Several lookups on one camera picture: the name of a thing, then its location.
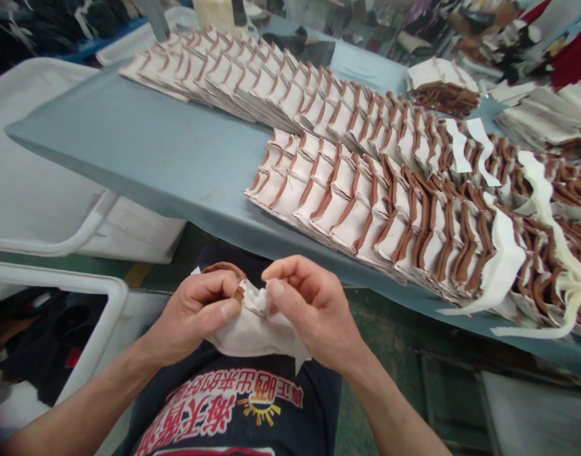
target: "white plastic bin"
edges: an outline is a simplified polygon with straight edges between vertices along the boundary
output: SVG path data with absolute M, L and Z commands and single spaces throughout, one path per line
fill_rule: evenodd
M 174 6 L 164 12 L 170 28 L 180 25 L 188 29 L 199 27 L 196 12 L 184 6 Z M 111 43 L 96 53 L 96 60 L 106 67 L 117 61 L 125 60 L 136 51 L 145 51 L 156 41 L 150 24 L 142 25 L 128 35 Z
M 0 250 L 169 263 L 186 221 L 161 217 L 4 133 L 8 124 L 97 72 L 34 58 L 0 77 Z
M 0 300 L 27 286 L 59 287 L 65 291 L 109 297 L 57 403 L 79 390 L 138 339 L 158 318 L 169 297 L 129 291 L 123 281 L 113 277 L 0 263 Z M 37 400 L 37 390 L 33 386 L 27 382 L 16 384 L 10 397 L 0 404 L 0 432 L 20 429 L 47 410 L 49 407 Z M 132 407 L 118 420 L 97 455 L 113 454 L 128 431 L 131 412 Z

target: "yellow floor marking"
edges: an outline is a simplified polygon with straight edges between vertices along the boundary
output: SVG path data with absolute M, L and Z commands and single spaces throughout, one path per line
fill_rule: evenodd
M 130 288 L 139 288 L 152 267 L 152 263 L 134 263 L 126 277 L 124 277 L 124 282 Z

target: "dark t-shirt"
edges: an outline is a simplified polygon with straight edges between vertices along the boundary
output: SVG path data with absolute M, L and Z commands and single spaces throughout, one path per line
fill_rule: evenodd
M 124 455 L 330 455 L 341 377 L 315 361 L 232 358 L 205 342 L 137 399 Z

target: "white cloth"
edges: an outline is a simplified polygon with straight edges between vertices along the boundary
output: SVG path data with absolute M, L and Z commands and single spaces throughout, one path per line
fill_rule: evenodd
M 199 274 L 199 268 L 191 274 Z M 288 355 L 295 358 L 295 375 L 311 355 L 292 323 L 281 313 L 270 315 L 267 291 L 248 280 L 240 282 L 244 290 L 242 310 L 238 318 L 223 326 L 207 340 L 216 349 L 231 357 Z

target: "blue-gray tabletop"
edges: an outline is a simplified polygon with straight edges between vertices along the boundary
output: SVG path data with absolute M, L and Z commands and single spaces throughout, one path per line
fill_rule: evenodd
M 272 18 L 270 29 L 294 25 Z M 448 317 L 449 306 L 410 284 L 404 287 L 342 253 L 332 251 L 253 205 L 243 190 L 254 180 L 272 129 L 220 110 L 184 104 L 118 76 L 106 67 L 62 96 L 40 106 L 6 133 L 27 149 L 167 217 L 186 219 L 242 249 L 276 259 L 301 254 L 340 280 L 372 288 L 398 304 L 473 333 L 511 325 L 486 312 Z M 342 79 L 380 92 L 406 90 L 406 67 L 338 42 L 331 69 Z M 472 117 L 488 131 L 500 106 L 484 100 Z M 500 338 L 557 362 L 581 377 L 581 340 Z

